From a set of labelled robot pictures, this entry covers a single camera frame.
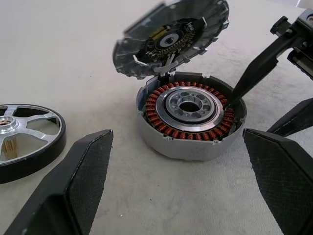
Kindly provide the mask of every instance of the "black plastic arm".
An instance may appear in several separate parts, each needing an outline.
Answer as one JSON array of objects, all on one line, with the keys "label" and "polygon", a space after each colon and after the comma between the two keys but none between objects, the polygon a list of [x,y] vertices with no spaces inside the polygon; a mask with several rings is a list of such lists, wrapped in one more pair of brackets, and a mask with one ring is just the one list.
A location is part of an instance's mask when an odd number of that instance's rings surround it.
[{"label": "black plastic arm", "polygon": [[4,235],[88,235],[103,193],[112,140],[112,130],[105,130],[77,141]]},{"label": "black plastic arm", "polygon": [[304,100],[279,119],[269,130],[283,137],[313,126],[313,98]]},{"label": "black plastic arm", "polygon": [[282,232],[313,234],[313,158],[272,133],[246,129],[244,140],[260,193]]}]

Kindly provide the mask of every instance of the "center hole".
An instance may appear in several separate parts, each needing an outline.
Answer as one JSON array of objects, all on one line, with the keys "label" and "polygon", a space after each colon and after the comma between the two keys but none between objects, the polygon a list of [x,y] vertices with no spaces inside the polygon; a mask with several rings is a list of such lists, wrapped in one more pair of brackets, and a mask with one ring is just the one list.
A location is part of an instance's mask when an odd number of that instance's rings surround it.
[{"label": "center hole", "polygon": [[186,112],[196,112],[200,110],[199,106],[192,102],[182,103],[179,107]]},{"label": "center hole", "polygon": [[173,37],[168,38],[168,39],[165,40],[165,43],[166,44],[171,44],[173,42],[173,39],[174,39]]}]

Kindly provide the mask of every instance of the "brushless motor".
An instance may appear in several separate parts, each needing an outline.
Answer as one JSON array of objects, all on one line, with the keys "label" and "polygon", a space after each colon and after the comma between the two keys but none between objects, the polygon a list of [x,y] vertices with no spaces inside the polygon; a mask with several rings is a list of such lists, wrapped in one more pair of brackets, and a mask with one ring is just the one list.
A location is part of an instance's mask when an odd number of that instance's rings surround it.
[{"label": "brushless motor", "polygon": [[240,134],[246,106],[224,110],[232,88],[201,73],[176,72],[217,40],[228,27],[225,0],[162,3],[124,32],[113,62],[118,72],[147,81],[136,105],[143,140],[170,158],[209,160]]}]

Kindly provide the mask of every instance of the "silver motor housing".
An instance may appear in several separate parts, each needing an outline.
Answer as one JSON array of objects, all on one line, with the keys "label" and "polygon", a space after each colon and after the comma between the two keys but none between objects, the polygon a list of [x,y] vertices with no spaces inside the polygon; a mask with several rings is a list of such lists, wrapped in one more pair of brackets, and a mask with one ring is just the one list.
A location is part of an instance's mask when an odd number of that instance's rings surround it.
[{"label": "silver motor housing", "polygon": [[[215,77],[203,77],[201,73],[176,72],[171,75],[169,82],[189,81],[210,85],[226,97],[232,92],[232,87]],[[197,141],[197,140],[181,140],[174,139],[163,135],[161,132],[152,127],[146,120],[144,115],[145,103],[150,93],[160,87],[161,82],[158,77],[148,80],[146,86],[142,87],[136,98],[136,107],[138,112],[138,128],[143,140],[157,152],[174,159],[200,160],[208,161],[223,154],[241,134],[245,118],[246,104],[240,99],[235,110],[236,126],[231,130],[230,134],[221,141]]]}]

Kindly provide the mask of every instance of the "carbon fiber texture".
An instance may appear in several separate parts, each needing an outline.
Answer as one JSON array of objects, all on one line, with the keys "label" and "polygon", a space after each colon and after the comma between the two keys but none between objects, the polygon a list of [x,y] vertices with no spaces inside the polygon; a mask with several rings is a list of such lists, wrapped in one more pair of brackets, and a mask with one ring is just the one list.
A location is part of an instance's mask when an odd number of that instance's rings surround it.
[{"label": "carbon fiber texture", "polygon": [[68,199],[82,234],[88,235],[103,193],[113,134],[95,139],[85,152],[68,191]]},{"label": "carbon fiber texture", "polygon": [[245,142],[260,192],[282,232],[303,234],[313,212],[312,182],[278,143],[250,132]]}]

